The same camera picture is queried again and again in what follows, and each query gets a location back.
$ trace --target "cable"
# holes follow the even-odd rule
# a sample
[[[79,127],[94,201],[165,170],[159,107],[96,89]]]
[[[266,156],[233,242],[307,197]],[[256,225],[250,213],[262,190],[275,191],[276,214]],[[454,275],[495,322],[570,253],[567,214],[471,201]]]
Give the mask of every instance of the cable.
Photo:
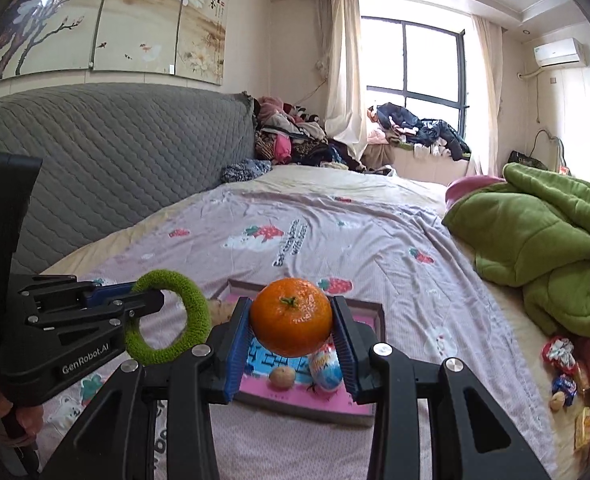
[[[542,132],[544,132],[546,134],[546,136],[549,137],[549,140],[553,140],[553,139],[551,139],[550,133],[547,132],[544,128],[542,128],[539,132],[537,132],[537,134],[535,136],[535,141],[533,142],[533,148],[531,149],[531,153],[529,153],[529,156],[533,155],[533,152],[535,151],[535,146],[537,145],[537,139],[540,136],[540,133],[542,133]]]
[[[544,132],[546,134],[546,136],[549,138],[550,142],[555,142],[555,144],[557,145],[558,148],[558,152],[557,152],[557,157],[556,157],[556,163],[558,161],[558,159],[560,160],[560,162],[562,163],[562,166],[566,166],[566,158],[564,157],[564,143],[562,142],[562,140],[555,135],[551,135],[549,133],[549,131],[546,128],[541,128],[539,129],[539,131],[537,132],[536,136],[535,136],[535,141],[533,142],[533,148],[531,149],[531,153],[529,153],[529,156],[533,155],[533,152],[535,151],[535,146],[537,145],[537,139],[540,136],[540,133]]]
[[[310,92],[309,94],[307,94],[306,96],[304,96],[302,99],[300,99],[299,101],[297,101],[294,106],[298,106],[300,104],[302,104],[304,101],[306,101],[307,99],[310,99],[313,97],[313,95],[315,95],[315,92],[317,92],[320,88],[322,88],[322,85],[327,82],[328,79],[324,79],[319,85],[317,85],[317,88],[315,88],[312,92]]]
[[[531,77],[535,77],[535,76],[540,75],[542,72],[544,72],[544,68],[539,68],[535,72],[531,72],[530,74],[518,74],[517,76],[522,81],[526,81],[527,79],[530,79]]]

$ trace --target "green knitted ring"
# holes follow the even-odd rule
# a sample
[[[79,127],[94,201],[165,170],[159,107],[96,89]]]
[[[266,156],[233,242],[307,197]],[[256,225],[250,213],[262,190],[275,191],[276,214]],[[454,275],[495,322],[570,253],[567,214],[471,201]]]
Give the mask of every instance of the green knitted ring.
[[[139,332],[139,319],[131,320],[125,331],[126,351],[133,359],[144,366],[168,363],[179,354],[200,343],[206,342],[211,331],[211,315],[206,298],[201,290],[183,274],[174,270],[151,270],[144,274],[132,288],[133,292],[141,292],[156,288],[170,290],[177,294],[186,309],[186,327],[167,348],[155,350]]]

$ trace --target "kinder surprise egg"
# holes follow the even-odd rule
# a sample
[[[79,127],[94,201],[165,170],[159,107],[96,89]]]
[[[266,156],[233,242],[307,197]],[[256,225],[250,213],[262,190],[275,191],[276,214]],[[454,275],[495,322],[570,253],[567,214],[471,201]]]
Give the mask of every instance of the kinder surprise egg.
[[[318,351],[309,354],[310,376],[316,387],[325,392],[334,392],[342,384],[342,370],[335,346],[325,343]]]

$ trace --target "window frame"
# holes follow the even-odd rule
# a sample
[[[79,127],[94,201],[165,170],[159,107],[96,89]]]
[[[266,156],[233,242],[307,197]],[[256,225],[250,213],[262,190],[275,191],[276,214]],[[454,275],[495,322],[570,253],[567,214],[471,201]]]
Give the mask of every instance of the window frame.
[[[451,30],[445,30],[444,28],[433,27],[431,25],[424,25],[424,23],[415,23],[415,22],[407,22],[406,20],[395,20],[393,18],[380,18],[378,16],[362,16],[363,20],[378,20],[381,22],[389,22],[389,23],[397,23],[398,25],[402,25],[402,38],[403,38],[403,57],[404,57],[404,80],[403,80],[403,89],[395,89],[395,88],[384,88],[381,86],[370,86],[366,87],[367,90],[376,91],[376,92],[385,92],[389,94],[397,94],[404,96],[405,102],[407,98],[417,99],[419,101],[427,101],[429,103],[434,103],[438,105],[448,106],[450,108],[456,108],[460,112],[460,120],[458,125],[458,133],[460,136],[464,138],[464,133],[466,130],[466,109],[468,108],[466,104],[466,57],[464,54],[464,33],[465,31],[461,32],[453,32]],[[406,51],[406,25],[412,25],[413,27],[422,27],[428,28],[429,30],[435,30],[437,32],[442,32],[444,34],[448,34],[449,36],[455,37],[455,44],[457,48],[457,64],[458,64],[458,100],[457,101],[450,101],[448,99],[442,99],[441,97],[435,97],[432,95],[427,94],[419,94],[417,92],[408,91],[408,55]]]

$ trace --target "pile of clothes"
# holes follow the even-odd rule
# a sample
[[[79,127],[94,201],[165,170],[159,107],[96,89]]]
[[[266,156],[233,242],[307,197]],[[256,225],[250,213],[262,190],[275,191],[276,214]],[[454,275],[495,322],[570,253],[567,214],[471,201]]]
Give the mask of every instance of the pile of clothes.
[[[245,182],[252,180],[258,176],[271,171],[271,163],[269,160],[254,160],[252,158],[245,158],[242,162],[229,164],[221,171],[222,184],[229,182]]]
[[[450,156],[453,160],[470,158],[470,148],[446,121],[420,120],[405,107],[386,103],[367,110],[368,146],[362,156],[367,165],[392,164],[393,147],[414,144],[417,158],[428,155]]]
[[[273,164],[302,164],[364,172],[345,144],[326,137],[317,115],[277,97],[255,100],[255,155]]]

